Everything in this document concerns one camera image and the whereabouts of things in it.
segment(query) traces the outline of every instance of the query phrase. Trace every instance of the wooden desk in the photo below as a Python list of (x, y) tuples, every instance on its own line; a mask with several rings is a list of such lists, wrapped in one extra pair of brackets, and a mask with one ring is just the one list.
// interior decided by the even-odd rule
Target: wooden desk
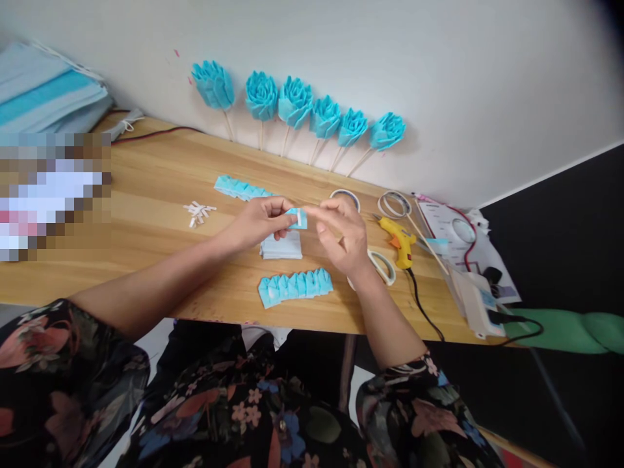
[[(110, 115), (96, 131), (122, 114)], [(146, 118), (131, 136), (167, 129), (170, 124)], [(167, 255), (210, 237), (229, 224), (245, 202), (213, 189), (218, 176), (230, 176), (282, 194), (295, 206), (318, 203), (335, 189), (348, 189), (360, 199), (369, 246), (397, 258), (389, 235), (373, 220), (384, 189), (283, 159), (240, 144), (190, 130), (128, 142), (112, 148), (112, 249), (110, 261), (0, 263), (0, 301), (39, 306), (61, 296), (151, 265)], [(182, 205), (192, 200), (217, 207), (197, 229)], [(302, 260), (262, 260), (259, 248), (239, 255), (207, 285), (172, 311), (173, 317), (224, 322), (258, 322), (330, 332), (364, 333), (358, 298), (346, 278), (326, 257), (313, 224), (301, 231)], [(478, 340), (451, 297), (435, 259), (414, 247), (413, 271), (422, 306), (448, 341)], [(334, 292), (313, 300), (293, 300), (264, 310), (258, 294), (263, 277), (325, 268)], [(390, 293), (423, 339), (438, 337), (413, 298), (407, 275), (397, 270)]]

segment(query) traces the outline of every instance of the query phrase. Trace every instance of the yellow glue gun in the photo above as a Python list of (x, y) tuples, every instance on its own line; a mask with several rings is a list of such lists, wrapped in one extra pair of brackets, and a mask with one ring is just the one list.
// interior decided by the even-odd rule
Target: yellow glue gun
[(372, 214), (384, 231), (392, 234), (392, 240), (389, 242), (391, 246), (398, 250), (398, 259), (396, 265), (401, 270), (407, 270), (411, 267), (411, 245), (416, 243), (416, 236), (408, 233), (399, 223), (392, 221), (385, 216)]

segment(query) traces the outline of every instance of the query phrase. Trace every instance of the white tape roll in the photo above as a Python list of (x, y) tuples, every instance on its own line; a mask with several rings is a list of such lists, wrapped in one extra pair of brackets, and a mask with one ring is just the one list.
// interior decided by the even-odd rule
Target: white tape roll
[[(398, 201), (403, 208), (403, 213), (399, 213), (394, 210), (388, 203), (388, 198)], [(401, 219), (411, 214), (411, 204), (409, 203), (408, 199), (401, 195), (399, 192), (395, 192), (393, 190), (388, 190), (385, 194), (379, 197), (379, 200), (377, 200), (377, 208), (379, 208), (379, 211), (381, 211), (386, 218), (390, 219)]]
[(331, 193), (330, 198), (333, 198), (335, 195), (338, 195), (338, 194), (341, 194), (341, 193), (351, 197), (351, 199), (353, 200), (353, 202), (356, 205), (357, 212), (359, 213), (359, 199), (353, 192), (351, 192), (349, 190), (346, 190), (345, 188), (339, 188), (338, 190), (335, 190), (335, 191), (333, 191)]

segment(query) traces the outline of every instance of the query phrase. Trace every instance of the red wire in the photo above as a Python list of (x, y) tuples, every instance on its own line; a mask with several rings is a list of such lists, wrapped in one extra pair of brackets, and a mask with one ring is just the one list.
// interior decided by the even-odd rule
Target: red wire
[(470, 226), (473, 229), (474, 232), (474, 241), (472, 243), (472, 245), (470, 245), (470, 247), (468, 247), (468, 250), (466, 250), (466, 253), (463, 256), (463, 262), (466, 264), (466, 268), (468, 268), (469, 272), (472, 272), (472, 269), (470, 268), (470, 264), (468, 263), (468, 254), (472, 252), (473, 248), (475, 248), (475, 244), (476, 244), (476, 228), (473, 226), (473, 224), (470, 222), (470, 220), (468, 219), (468, 217), (463, 214), (461, 211), (459, 211), (457, 208), (453, 208), (452, 206), (448, 206), (446, 205), (448, 208), (451, 208), (453, 211), (456, 211), (457, 213), (459, 213), (460, 215), (463, 216), (463, 218), (466, 220), (466, 222), (468, 223), (468, 226)]
[(137, 141), (137, 140), (144, 140), (145, 138), (149, 138), (149, 137), (155, 137), (156, 135), (165, 135), (167, 133), (171, 133), (172, 131), (176, 131), (176, 130), (195, 130), (195, 131), (199, 131), (197, 129), (194, 129), (193, 127), (173, 127), (167, 130), (158, 130), (156, 132), (152, 132), (152, 133), (148, 133), (146, 135), (141, 135), (141, 136), (131, 136), (130, 138), (123, 138), (121, 140), (115, 140), (114, 142), (111, 143), (111, 145), (116, 145), (119, 143), (124, 143), (124, 142), (129, 142), (129, 141)]

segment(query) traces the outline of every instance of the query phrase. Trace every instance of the white scissors handle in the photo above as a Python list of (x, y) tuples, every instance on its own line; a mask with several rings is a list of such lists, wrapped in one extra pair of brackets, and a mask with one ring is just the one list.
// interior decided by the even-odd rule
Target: white scissors handle
[[(370, 261), (372, 261), (373, 265), (375, 266), (377, 273), (379, 273), (379, 275), (382, 277), (383, 281), (385, 282), (385, 285), (392, 286), (397, 279), (397, 272), (395, 271), (395, 268), (392, 265), (392, 262), (390, 262), (390, 260), (388, 260), (379, 252), (374, 252), (371, 249), (368, 249), (368, 255), (369, 255)], [(381, 260), (386, 265), (386, 267), (388, 268), (388, 272), (390, 273), (390, 276), (388, 276), (385, 273), (384, 268), (381, 265), (379, 265), (379, 263), (377, 263), (377, 260), (375, 260), (376, 258)], [(349, 286), (351, 286), (351, 289), (355, 290), (351, 280), (347, 278), (347, 281), (349, 282)]]

